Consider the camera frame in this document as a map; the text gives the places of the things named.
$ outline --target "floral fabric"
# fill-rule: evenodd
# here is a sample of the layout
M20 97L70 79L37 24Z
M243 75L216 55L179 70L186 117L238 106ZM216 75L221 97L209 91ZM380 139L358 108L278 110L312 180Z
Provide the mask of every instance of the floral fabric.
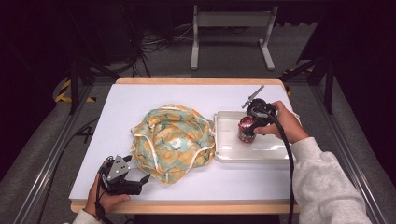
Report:
M162 183L176 183L215 154L214 122L183 105L150 110L132 133L131 154L138 167Z

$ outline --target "wrist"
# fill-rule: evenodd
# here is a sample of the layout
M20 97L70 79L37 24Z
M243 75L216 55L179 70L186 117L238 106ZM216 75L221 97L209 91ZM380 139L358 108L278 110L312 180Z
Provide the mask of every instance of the wrist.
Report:
M94 207L86 206L82 210L84 210L84 212L86 212L86 213L90 214L91 216L93 216L96 220L100 220L100 218L96 215L96 209Z
M295 134L291 139L290 139L290 143L294 144L296 142L299 142L301 140L304 140L305 138L308 138L309 134L306 133L305 131L301 131L298 132L297 134Z

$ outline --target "metal rod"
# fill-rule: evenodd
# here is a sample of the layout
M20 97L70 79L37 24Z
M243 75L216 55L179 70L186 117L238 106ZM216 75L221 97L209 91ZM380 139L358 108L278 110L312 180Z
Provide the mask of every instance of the metal rod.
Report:
M84 86L80 98L81 102L85 102L85 99L89 96L91 89L92 86ZM28 222L30 216L32 215L35 209L35 206L38 203L38 200L40 199L41 194L43 193L45 187L47 186L50 180L50 177L54 175L54 168L56 165L56 161L61 156L62 150L67 140L66 137L70 133L70 130L72 129L73 124L76 121L78 114L81 111L83 105L84 104L80 104L76 108L75 113L67 118L64 127L62 128L61 133L59 134L58 139L56 140L49 156L47 157L46 162L43 165L43 168L39 172L37 179L35 180L35 183L33 184L28 196L26 197L20 209L20 212L17 214L13 222L14 224Z
M350 179L352 183L354 184L355 188L357 191L359 191L364 199L366 201L367 205L367 215L371 219L371 221L376 224L376 223L389 223L388 220L385 218L383 212L379 208L375 197L370 190L370 186L368 185L367 179L362 172L361 168L359 165L356 163L349 146L347 144L346 139L341 133L341 130L337 124L337 121L332 115L329 115L327 113L327 108L326 105L323 104L323 93L320 91L320 88L318 86L311 86L311 91L317 100L318 105L320 106L320 109L325 116L327 122L329 123L332 133L334 137L336 138L336 141L339 146L339 153L341 155L341 159L346 167L347 173L350 176Z
M297 68L295 68L293 71L289 72L288 74L284 74L282 77L280 77L279 79L283 82L289 80L292 77L295 77L297 75L299 75L300 73L302 73L305 69L308 69L314 65L317 65L318 63L321 63L321 61L323 60L323 58L316 58L315 60L311 60L307 63L304 63L300 66L298 66Z

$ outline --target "hand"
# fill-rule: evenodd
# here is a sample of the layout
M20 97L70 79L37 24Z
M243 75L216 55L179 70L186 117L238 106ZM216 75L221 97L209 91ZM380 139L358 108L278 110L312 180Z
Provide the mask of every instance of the hand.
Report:
M309 134L305 132L303 127L297 118L283 105L281 101L273 102L272 105L277 109L277 120L283 126L285 135L288 141L292 144L309 137ZM274 134L278 138L282 138L279 133L279 129L275 124L271 124L265 127L258 127L254 129L255 134Z
M96 191L97 191L98 181L99 181L99 174L96 175L95 181L93 182L93 184L91 186L90 193L88 195L88 201L84 208L84 211L86 213L89 213L96 218L98 218L96 215L96 210L95 210ZM109 212L114 207L114 205L116 205L118 203L131 201L131 197L127 194L110 195L107 192L105 192L102 189L102 187L100 187L99 190L100 190L99 196L102 195L102 193L103 193L99 202L102 205L102 207L105 209L105 213Z

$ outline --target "person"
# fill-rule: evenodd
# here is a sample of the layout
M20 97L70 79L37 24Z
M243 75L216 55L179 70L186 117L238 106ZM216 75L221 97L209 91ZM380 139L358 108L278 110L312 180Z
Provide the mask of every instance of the person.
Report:
M365 202L353 187L331 152L320 150L314 137L300 125L297 118L277 101L272 103L277 109L277 119L291 143L291 151L296 159L292 187L295 200L300 206L299 223L371 223L366 215ZM255 134L274 134L280 137L275 124L259 127ZM74 223L100 223L95 218L94 201L98 176L92 185L87 205ZM130 200L128 195L101 198L101 205L108 212L121 202Z
M100 224L102 221L96 215L95 201L96 201L96 191L99 181L99 174L96 175L95 180L90 188L90 192L88 193L88 200L83 209L81 209L76 219L73 221L73 224ZM102 195L100 198L100 204L105 209L105 213L109 212L116 204L131 201L131 197L127 194L121 195L110 195L106 193L102 187L100 188L99 195Z

